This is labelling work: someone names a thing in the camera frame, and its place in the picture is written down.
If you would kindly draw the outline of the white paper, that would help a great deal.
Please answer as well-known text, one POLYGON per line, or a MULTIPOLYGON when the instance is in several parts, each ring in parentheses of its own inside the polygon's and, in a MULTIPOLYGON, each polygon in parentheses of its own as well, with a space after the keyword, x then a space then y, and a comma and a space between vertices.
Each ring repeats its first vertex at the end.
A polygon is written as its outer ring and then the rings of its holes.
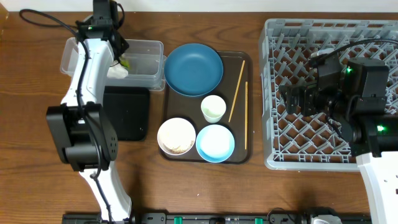
POLYGON ((109 68, 107 77, 111 79, 123 79, 128 76, 128 70, 120 63, 113 65, 109 68))

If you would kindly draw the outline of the yellow snack wrapper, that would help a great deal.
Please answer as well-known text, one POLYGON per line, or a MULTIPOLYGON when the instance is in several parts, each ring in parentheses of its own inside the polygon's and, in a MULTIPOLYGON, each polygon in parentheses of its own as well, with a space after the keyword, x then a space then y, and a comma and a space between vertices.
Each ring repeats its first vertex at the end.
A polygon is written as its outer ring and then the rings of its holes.
POLYGON ((129 63, 128 58, 122 55, 122 56, 120 56, 119 59, 120 59, 120 64, 123 67, 125 67, 127 70, 129 70, 130 69, 130 63, 129 63))

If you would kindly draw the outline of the white cup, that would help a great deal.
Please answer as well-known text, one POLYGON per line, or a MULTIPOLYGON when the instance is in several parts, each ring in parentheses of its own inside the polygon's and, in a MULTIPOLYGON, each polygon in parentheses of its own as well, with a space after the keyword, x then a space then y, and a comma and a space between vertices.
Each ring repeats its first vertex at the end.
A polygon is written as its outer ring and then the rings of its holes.
POLYGON ((218 95, 206 96, 201 102, 201 112, 209 123, 217 123, 226 112, 226 103, 218 95))

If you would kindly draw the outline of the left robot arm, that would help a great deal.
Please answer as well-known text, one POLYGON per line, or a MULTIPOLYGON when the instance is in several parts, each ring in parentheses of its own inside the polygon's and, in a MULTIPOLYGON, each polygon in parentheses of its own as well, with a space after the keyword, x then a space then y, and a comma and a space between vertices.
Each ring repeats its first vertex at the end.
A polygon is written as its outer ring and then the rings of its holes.
POLYGON ((132 208, 115 166, 117 134, 103 108, 109 68, 129 47, 118 32, 119 8, 116 1, 94 1, 93 15, 77 22, 71 84, 61 104, 48 107, 46 114, 60 160, 87 181, 108 223, 129 221, 132 208))

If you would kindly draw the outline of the light blue bowl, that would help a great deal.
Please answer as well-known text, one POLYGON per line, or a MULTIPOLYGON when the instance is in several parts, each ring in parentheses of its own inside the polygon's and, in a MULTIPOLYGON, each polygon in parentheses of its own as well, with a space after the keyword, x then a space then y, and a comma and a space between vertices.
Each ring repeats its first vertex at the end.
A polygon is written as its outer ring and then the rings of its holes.
POLYGON ((202 159, 210 163, 220 163, 234 152, 235 140, 228 128, 211 124, 198 133, 195 146, 202 159))

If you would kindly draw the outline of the dark blue plate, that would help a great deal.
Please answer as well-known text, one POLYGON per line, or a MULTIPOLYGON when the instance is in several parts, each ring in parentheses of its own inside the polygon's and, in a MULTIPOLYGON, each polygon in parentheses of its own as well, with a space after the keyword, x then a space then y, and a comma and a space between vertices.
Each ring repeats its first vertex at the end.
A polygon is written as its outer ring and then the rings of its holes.
POLYGON ((169 54, 165 62, 165 81, 183 96, 203 96, 221 82, 224 67, 220 55, 204 44, 184 44, 169 54))

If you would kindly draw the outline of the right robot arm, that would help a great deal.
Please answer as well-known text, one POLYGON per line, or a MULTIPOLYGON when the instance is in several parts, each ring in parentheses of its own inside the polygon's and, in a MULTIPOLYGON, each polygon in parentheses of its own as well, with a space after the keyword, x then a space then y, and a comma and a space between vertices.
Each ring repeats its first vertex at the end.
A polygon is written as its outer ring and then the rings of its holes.
POLYGON ((288 114, 324 113, 340 123, 364 180, 373 223, 397 223, 397 116, 386 113, 389 67, 375 58, 351 58, 343 68, 336 55, 311 59, 318 77, 281 85, 288 114))

